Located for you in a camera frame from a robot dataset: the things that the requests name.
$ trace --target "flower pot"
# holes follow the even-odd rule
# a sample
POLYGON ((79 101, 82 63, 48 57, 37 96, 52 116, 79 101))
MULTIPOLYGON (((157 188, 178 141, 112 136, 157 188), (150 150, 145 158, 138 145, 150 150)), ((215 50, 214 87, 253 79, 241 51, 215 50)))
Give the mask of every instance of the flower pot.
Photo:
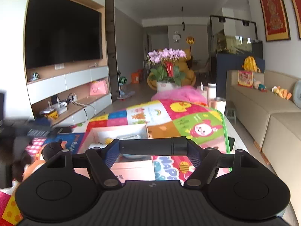
POLYGON ((178 88, 177 84, 171 82, 158 82, 157 81, 157 92, 167 91, 178 88))

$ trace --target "pink blanket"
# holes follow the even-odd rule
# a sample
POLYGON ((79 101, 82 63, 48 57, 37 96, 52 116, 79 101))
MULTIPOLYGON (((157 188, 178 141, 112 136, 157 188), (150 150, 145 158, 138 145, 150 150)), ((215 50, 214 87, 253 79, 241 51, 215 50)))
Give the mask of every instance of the pink blanket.
POLYGON ((207 99, 192 86, 183 86, 181 88, 159 92, 151 98, 152 101, 160 99, 173 99, 192 103, 207 103, 207 99))

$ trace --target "black tv screen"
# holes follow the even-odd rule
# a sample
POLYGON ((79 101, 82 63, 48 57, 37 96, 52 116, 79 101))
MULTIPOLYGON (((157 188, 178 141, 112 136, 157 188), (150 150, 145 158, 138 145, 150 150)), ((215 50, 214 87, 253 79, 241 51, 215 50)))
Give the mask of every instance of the black tv screen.
POLYGON ((27 69, 101 59, 101 13, 70 0, 29 0, 25 24, 27 69))

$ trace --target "watermelon ball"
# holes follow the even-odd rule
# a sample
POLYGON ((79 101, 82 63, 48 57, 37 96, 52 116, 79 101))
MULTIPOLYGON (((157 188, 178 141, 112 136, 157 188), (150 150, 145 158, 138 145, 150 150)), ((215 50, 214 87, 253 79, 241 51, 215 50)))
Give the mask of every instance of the watermelon ball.
POLYGON ((125 76, 121 76, 121 77, 119 78, 119 83, 121 83, 121 84, 126 84, 126 81, 127 81, 127 79, 126 79, 125 76))

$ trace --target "yellow backpack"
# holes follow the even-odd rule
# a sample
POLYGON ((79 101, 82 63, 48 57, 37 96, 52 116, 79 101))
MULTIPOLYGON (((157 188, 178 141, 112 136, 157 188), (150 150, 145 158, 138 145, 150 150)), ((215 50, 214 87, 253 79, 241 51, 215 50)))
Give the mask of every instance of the yellow backpack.
POLYGON ((260 68, 258 68, 256 65, 256 61, 255 61, 254 57, 252 57, 252 56, 246 57, 242 67, 244 70, 247 70, 247 71, 261 72, 260 68))

